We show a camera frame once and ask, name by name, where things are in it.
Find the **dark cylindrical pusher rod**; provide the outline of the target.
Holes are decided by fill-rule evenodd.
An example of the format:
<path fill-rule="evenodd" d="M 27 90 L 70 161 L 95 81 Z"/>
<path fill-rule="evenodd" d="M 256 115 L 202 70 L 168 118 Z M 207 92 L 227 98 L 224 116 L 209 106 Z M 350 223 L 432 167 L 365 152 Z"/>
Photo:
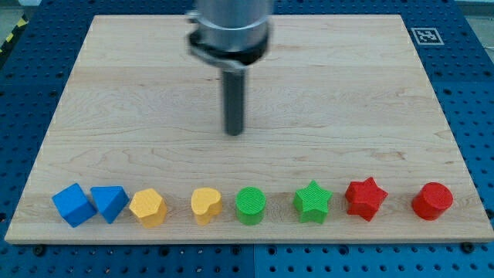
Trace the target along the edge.
<path fill-rule="evenodd" d="M 222 70 L 225 133 L 240 135 L 244 130 L 245 72 Z"/>

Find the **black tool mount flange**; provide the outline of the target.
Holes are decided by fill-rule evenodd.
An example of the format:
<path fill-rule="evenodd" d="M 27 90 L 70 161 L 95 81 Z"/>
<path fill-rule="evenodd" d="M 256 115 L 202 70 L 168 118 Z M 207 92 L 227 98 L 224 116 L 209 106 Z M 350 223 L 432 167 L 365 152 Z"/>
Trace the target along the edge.
<path fill-rule="evenodd" d="M 261 59 L 269 48 L 269 34 L 247 49 L 228 52 L 208 46 L 201 41 L 201 33 L 195 30 L 188 34 L 189 53 L 211 66 L 220 67 L 220 63 L 234 61 L 249 66 Z"/>

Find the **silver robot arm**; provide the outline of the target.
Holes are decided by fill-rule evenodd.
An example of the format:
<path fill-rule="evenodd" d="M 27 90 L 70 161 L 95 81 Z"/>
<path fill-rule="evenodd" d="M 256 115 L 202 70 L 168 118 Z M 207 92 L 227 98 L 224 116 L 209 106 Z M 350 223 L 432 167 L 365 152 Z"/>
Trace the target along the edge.
<path fill-rule="evenodd" d="M 245 82 L 249 65 L 269 46 L 272 0 L 196 0 L 188 20 L 189 52 L 221 72 L 225 133 L 244 131 Z"/>

